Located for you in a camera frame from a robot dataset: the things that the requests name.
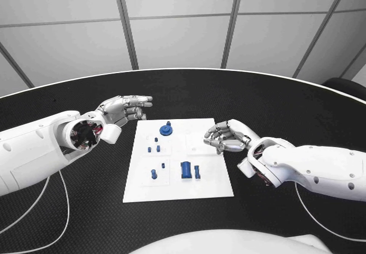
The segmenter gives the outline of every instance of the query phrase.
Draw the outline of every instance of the robotic hand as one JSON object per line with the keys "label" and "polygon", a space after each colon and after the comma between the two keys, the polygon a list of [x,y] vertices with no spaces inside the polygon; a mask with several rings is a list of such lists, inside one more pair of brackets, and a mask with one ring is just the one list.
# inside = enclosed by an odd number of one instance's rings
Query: robotic hand
{"label": "robotic hand", "polygon": [[205,134],[205,144],[224,151],[248,149],[238,168],[248,178],[255,174],[268,186],[294,181],[327,196],[366,201],[366,153],[337,147],[296,147],[278,138],[260,138],[237,120],[221,122]]}
{"label": "robotic hand", "polygon": [[65,111],[0,132],[0,196],[46,179],[101,139],[114,144],[121,126],[147,119],[141,107],[152,107],[152,101],[150,96],[117,96],[84,115]]}

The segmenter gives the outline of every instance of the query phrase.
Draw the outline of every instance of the white paper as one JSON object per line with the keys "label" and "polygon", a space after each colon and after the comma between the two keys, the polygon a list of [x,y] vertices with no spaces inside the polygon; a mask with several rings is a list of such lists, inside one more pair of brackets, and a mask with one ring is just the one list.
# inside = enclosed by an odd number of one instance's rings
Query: white paper
{"label": "white paper", "polygon": [[[167,121],[173,133],[162,136],[160,127]],[[213,125],[213,119],[139,121],[124,203],[234,196],[224,155],[218,155],[216,148],[203,143],[203,135]],[[183,161],[190,162],[190,179],[182,179]],[[200,179],[195,178],[195,165],[200,167]],[[157,179],[152,178],[152,169]]]}

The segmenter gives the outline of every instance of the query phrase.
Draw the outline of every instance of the black table surface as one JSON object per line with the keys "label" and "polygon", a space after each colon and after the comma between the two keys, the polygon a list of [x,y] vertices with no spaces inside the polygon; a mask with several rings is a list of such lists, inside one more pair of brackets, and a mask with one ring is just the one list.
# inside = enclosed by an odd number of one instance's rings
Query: black table surface
{"label": "black table surface", "polygon": [[[115,95],[150,95],[149,119],[237,119],[261,137],[366,152],[366,106],[333,91],[281,77],[242,71],[167,69],[88,77],[0,99],[0,131],[62,111],[81,113]],[[71,199],[65,235],[39,253],[128,253],[173,235],[209,229],[242,229],[291,237],[313,234],[333,253],[366,253],[366,243],[332,235],[310,218],[294,183],[267,187],[237,168],[247,156],[225,153],[235,197],[123,203],[137,122],[123,127],[115,145],[104,141],[64,170]],[[0,197],[0,229],[25,213],[45,181]],[[300,187],[319,221],[339,234],[366,239],[366,203],[333,198]],[[0,253],[48,245],[66,222],[59,174],[30,214],[0,235]]]}

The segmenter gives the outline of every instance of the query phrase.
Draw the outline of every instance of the black chair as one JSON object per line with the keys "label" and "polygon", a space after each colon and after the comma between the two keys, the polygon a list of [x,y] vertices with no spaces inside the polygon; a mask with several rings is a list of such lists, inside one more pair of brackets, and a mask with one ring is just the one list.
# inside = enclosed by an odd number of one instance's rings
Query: black chair
{"label": "black chair", "polygon": [[366,87],[359,83],[345,78],[330,78],[322,85],[366,101]]}

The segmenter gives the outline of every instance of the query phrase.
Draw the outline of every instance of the blue part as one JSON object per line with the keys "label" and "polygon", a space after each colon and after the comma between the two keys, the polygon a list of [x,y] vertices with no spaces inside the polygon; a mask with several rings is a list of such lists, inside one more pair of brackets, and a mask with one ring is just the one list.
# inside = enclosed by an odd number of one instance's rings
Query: blue part
{"label": "blue part", "polygon": [[180,166],[182,166],[182,178],[192,178],[190,162],[189,161],[182,162]]}
{"label": "blue part", "polygon": [[196,179],[200,179],[200,166],[195,166],[195,176]]}
{"label": "blue part", "polygon": [[152,178],[156,180],[157,177],[159,177],[159,175],[156,174],[156,170],[153,169],[153,170],[152,170]]}
{"label": "blue part", "polygon": [[169,136],[173,133],[173,128],[170,125],[170,122],[167,122],[166,125],[160,127],[160,134],[163,136]]}

